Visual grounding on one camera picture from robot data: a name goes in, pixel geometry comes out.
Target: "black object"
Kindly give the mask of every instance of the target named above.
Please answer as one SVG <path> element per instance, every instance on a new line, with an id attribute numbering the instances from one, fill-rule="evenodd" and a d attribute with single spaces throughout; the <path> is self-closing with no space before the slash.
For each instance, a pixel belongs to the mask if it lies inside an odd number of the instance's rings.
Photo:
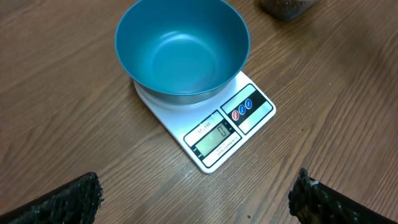
<path id="1" fill-rule="evenodd" d="M 304 168 L 288 197 L 290 214 L 303 224 L 397 224 L 312 179 Z"/>
<path id="2" fill-rule="evenodd" d="M 10 224 L 92 224 L 100 208 L 103 189 L 98 176 L 89 172 L 63 186 L 0 216 Z"/>
<path id="3" fill-rule="evenodd" d="M 261 0 L 261 5 L 269 14 L 282 20 L 291 21 L 306 11 L 317 0 Z"/>

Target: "brown tabletop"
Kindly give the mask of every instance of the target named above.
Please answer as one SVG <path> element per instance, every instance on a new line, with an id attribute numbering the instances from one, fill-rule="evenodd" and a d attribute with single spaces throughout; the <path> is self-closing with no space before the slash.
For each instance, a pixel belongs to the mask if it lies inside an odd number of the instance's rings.
<path id="1" fill-rule="evenodd" d="M 244 72 L 277 114 L 214 174 L 138 98 L 114 52 L 126 0 L 0 1 L 0 213 L 88 171 L 96 223 L 297 223 L 301 167 L 398 221 L 398 1 L 321 0 L 291 23 L 232 0 Z"/>

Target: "black textured object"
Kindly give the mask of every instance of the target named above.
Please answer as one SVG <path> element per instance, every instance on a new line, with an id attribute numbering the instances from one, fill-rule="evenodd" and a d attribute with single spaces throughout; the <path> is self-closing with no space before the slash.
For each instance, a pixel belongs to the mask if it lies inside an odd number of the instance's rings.
<path id="1" fill-rule="evenodd" d="M 397 224 L 313 180 L 304 168 L 288 197 L 290 214 L 303 224 Z"/>
<path id="2" fill-rule="evenodd" d="M 43 196 L 0 216 L 10 224 L 92 224 L 100 208 L 103 189 L 89 172 Z"/>

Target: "white kitchen scale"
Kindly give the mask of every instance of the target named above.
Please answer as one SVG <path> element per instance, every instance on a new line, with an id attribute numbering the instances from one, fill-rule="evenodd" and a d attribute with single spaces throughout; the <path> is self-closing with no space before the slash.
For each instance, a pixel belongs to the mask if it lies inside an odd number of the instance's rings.
<path id="1" fill-rule="evenodd" d="M 165 102 L 134 84 L 143 102 L 207 174 L 219 168 L 276 113 L 273 102 L 243 72 L 217 95 L 190 105 Z"/>

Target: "red button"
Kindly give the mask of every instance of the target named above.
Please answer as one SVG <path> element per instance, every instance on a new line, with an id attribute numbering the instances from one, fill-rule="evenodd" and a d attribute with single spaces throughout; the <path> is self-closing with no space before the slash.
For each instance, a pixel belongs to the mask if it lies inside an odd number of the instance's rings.
<path id="1" fill-rule="evenodd" d="M 237 110 L 234 110 L 234 111 L 232 112 L 232 119 L 233 119 L 234 121 L 237 121 L 237 120 L 239 119 L 239 112 L 238 112 Z"/>

